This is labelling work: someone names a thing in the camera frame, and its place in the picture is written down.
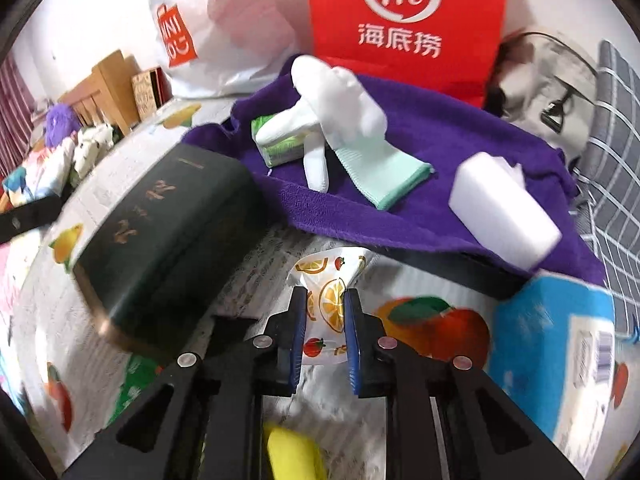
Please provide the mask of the purple plush toy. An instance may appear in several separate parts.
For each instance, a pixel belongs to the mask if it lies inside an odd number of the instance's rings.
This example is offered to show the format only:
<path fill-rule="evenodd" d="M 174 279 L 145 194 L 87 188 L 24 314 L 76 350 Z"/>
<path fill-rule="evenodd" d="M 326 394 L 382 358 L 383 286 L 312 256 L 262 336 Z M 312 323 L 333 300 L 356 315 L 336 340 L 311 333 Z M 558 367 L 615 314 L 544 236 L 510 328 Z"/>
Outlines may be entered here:
<path fill-rule="evenodd" d="M 44 125 L 44 144 L 47 148 L 56 148 L 74 132 L 79 132 L 82 125 L 75 111 L 64 103 L 55 104 L 47 112 Z"/>

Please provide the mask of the red Haidilao paper bag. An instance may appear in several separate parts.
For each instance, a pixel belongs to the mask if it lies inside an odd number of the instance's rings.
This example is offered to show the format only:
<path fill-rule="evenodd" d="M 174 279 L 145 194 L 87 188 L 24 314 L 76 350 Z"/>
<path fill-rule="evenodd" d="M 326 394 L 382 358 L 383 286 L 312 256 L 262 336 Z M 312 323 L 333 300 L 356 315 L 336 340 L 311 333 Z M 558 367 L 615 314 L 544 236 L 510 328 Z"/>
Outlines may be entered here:
<path fill-rule="evenodd" d="M 482 105 L 506 0 L 309 0 L 314 55 Z"/>

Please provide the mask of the fruit print tablecloth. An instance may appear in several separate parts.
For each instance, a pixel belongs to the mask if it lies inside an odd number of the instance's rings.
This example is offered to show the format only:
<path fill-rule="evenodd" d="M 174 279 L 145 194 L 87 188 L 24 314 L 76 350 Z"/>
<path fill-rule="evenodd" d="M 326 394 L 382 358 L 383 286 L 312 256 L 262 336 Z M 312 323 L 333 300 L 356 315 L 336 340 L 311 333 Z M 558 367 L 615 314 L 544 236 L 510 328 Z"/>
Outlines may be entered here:
<path fill-rule="evenodd" d="M 62 210 L 62 216 L 48 226 L 30 230 L 14 237 L 1 247 L 1 326 L 7 329 L 9 342 L 2 342 L 2 366 L 6 364 L 6 380 L 12 400 L 24 410 L 29 428 L 34 432 L 57 474 L 70 465 L 93 440 L 96 433 L 115 415 L 116 400 L 129 372 L 130 354 L 116 349 L 101 339 L 92 324 L 84 302 L 79 296 L 72 276 L 63 263 L 54 263 L 49 243 L 66 228 L 81 223 L 84 230 L 72 251 L 72 260 L 88 242 L 108 212 L 111 212 L 124 193 L 142 177 L 186 133 L 186 127 L 166 129 L 160 122 L 134 129 L 123 148 L 113 148 L 106 162 L 99 162 L 81 183 L 78 192 Z M 265 325 L 267 314 L 284 307 L 285 278 L 293 264 L 304 255 L 341 246 L 336 240 L 304 234 L 290 228 L 273 228 L 265 242 L 241 263 L 214 299 L 209 314 L 241 315 L 259 318 L 258 327 Z M 454 300 L 454 307 L 470 307 L 482 315 L 491 316 L 495 298 L 480 292 L 480 285 L 471 288 L 454 284 L 406 266 L 386 256 L 374 256 L 372 269 L 365 270 L 356 281 L 362 302 L 368 300 L 399 299 L 409 292 L 434 292 L 442 299 Z M 378 303 L 373 301 L 371 307 Z M 63 385 L 72 401 L 70 432 L 63 429 L 61 409 L 46 393 L 47 362 L 61 372 Z M 613 401 L 608 408 L 600 444 L 590 464 L 588 478 L 605 478 L 620 461 L 623 451 L 635 437 L 639 427 L 636 418 L 626 420 L 620 445 L 614 460 L 614 429 L 622 423 L 613 420 Z"/>

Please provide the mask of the white foam sponge block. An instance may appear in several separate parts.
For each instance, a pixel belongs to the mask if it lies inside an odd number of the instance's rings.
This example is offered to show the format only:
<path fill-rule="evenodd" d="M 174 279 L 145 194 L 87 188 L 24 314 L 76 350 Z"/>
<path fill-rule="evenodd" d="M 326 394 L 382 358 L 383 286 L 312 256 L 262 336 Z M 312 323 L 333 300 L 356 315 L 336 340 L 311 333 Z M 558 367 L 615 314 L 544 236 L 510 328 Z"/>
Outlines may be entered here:
<path fill-rule="evenodd" d="M 521 270 L 538 266 L 562 237 L 526 190 L 522 166 L 485 152 L 460 164 L 448 205 L 480 246 Z"/>

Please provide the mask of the green tissue packet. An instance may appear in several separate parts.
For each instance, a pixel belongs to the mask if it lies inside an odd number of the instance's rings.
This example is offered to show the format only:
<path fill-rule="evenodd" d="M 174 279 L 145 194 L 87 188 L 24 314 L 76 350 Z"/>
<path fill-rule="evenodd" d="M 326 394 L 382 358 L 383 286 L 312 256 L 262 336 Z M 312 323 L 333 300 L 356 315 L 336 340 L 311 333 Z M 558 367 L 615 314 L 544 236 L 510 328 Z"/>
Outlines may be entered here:
<path fill-rule="evenodd" d="M 304 156 L 304 139 L 301 136 L 292 136 L 292 138 L 284 139 L 266 148 L 257 143 L 256 136 L 259 130 L 273 117 L 274 115 L 259 116 L 254 118 L 250 123 L 252 139 L 257 146 L 260 156 L 262 156 L 262 160 L 269 169 L 287 164 L 288 162 L 294 162 L 294 160 L 299 160 Z"/>

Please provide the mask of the dark green rectangular box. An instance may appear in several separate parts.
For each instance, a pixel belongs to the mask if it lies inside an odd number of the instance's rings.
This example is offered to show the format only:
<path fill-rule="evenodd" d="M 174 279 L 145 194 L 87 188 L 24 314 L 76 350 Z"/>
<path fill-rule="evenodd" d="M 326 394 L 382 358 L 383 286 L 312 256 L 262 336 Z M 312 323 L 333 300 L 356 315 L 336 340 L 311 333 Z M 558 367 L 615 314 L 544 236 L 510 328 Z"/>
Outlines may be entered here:
<path fill-rule="evenodd" d="M 73 266 L 99 335 L 174 358 L 265 232 L 236 159 L 175 145 L 116 205 Z"/>

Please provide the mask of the blue grid plaid cushion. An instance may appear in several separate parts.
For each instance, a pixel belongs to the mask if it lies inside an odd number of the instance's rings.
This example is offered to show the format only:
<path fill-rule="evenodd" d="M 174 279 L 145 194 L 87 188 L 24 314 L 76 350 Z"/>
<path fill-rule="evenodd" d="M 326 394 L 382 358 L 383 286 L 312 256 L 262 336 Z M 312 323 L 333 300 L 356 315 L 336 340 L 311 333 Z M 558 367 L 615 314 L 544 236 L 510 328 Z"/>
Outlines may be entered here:
<path fill-rule="evenodd" d="M 639 75 L 611 41 L 599 46 L 594 113 L 575 168 L 582 238 L 605 268 L 618 336 L 639 341 Z"/>

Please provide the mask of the green snack packet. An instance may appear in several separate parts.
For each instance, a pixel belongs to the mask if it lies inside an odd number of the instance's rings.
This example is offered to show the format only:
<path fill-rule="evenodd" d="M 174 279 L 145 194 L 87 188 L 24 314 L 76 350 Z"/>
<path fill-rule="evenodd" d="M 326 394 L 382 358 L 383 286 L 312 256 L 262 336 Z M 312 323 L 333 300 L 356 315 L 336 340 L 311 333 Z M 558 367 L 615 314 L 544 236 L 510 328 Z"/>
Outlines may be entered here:
<path fill-rule="evenodd" d="M 118 389 L 112 414 L 107 419 L 107 425 L 111 425 L 116 418 L 119 418 L 119 415 L 128 408 L 132 401 L 154 382 L 155 377 L 162 370 L 163 367 L 154 360 L 132 354 L 125 366 L 124 379 Z"/>

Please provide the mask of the purple towel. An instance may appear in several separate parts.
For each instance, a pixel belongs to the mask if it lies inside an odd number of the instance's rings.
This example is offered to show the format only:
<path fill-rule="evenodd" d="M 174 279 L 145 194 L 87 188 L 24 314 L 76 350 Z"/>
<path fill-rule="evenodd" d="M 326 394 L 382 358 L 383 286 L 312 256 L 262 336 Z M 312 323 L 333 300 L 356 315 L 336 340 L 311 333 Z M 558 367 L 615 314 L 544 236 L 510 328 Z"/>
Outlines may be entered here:
<path fill-rule="evenodd" d="M 449 206 L 459 166 L 486 154 L 502 185 L 525 191 L 541 212 L 518 208 L 521 238 L 500 226 L 494 207 L 474 209 L 473 217 L 518 250 L 547 222 L 560 233 L 552 249 L 514 272 L 546 270 L 595 285 L 605 279 L 570 215 L 577 186 L 562 154 L 450 96 L 297 55 L 275 81 L 237 100 L 225 122 L 196 126 L 183 140 L 242 162 L 297 229 L 503 266 Z"/>

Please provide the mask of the white work glove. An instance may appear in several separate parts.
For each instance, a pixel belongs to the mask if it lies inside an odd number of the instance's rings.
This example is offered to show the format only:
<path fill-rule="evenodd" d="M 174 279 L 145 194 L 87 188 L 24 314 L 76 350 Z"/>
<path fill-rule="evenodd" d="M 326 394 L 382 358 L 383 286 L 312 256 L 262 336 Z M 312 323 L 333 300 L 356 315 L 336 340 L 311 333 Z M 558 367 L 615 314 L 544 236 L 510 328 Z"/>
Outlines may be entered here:
<path fill-rule="evenodd" d="M 275 114 L 259 130 L 256 141 L 266 148 L 301 136 L 311 191 L 329 191 L 327 148 L 360 194 L 378 210 L 390 209 L 431 177 L 431 164 L 387 142 L 386 114 L 351 70 L 301 55 L 292 63 L 291 79 L 299 99 Z"/>

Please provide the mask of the white Miniso plastic bag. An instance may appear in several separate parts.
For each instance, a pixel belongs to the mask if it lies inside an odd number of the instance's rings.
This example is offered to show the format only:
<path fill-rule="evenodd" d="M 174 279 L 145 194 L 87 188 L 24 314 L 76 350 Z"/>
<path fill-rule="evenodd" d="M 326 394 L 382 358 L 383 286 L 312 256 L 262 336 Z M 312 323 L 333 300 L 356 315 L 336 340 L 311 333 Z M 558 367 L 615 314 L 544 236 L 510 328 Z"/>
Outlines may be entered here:
<path fill-rule="evenodd" d="M 149 0 L 158 65 L 177 98 L 253 93 L 302 52 L 303 0 Z"/>

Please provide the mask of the wooden bed headboard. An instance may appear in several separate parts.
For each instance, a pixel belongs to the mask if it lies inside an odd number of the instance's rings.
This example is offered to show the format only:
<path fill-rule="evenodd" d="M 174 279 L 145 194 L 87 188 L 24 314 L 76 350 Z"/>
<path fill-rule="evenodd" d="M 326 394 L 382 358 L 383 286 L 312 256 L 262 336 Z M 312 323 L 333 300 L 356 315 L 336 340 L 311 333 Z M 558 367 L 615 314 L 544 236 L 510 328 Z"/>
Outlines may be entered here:
<path fill-rule="evenodd" d="M 131 82 L 137 73 L 134 57 L 116 50 L 93 66 L 91 73 L 64 92 L 58 102 L 68 105 L 84 127 L 107 124 L 128 136 L 140 122 Z"/>

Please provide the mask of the floral bedding pile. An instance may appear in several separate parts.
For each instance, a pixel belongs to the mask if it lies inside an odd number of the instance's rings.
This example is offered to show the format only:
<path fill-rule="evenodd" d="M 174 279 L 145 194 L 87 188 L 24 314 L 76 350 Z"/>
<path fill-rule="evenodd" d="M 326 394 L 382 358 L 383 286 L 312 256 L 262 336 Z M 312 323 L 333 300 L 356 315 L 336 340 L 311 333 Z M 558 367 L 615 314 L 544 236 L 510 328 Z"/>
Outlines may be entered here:
<path fill-rule="evenodd" d="M 61 197 L 68 184 L 76 188 L 121 137 L 119 128 L 101 124 L 66 136 L 55 148 L 31 151 L 1 181 L 1 211 L 47 196 Z"/>

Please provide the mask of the fruit print sachet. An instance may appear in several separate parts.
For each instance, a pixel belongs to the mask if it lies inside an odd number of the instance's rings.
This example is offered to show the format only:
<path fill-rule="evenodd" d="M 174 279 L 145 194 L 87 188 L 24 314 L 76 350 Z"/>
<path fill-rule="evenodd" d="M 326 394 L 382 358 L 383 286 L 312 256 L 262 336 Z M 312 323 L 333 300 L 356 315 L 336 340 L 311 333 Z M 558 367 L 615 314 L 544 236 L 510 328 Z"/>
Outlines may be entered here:
<path fill-rule="evenodd" d="M 343 295 L 372 261 L 363 247 L 337 247 L 303 256 L 286 282 L 307 291 L 304 365 L 336 365 L 347 360 Z"/>

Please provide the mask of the blue tissue pack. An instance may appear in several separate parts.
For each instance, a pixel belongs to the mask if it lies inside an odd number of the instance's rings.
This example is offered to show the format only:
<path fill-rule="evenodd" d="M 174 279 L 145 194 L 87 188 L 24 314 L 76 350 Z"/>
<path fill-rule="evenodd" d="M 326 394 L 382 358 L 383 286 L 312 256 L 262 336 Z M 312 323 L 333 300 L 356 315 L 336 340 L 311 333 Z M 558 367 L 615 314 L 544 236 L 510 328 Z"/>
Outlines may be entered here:
<path fill-rule="evenodd" d="M 488 375 L 584 476 L 602 437 L 614 368 L 608 289 L 541 273 L 492 315 Z"/>

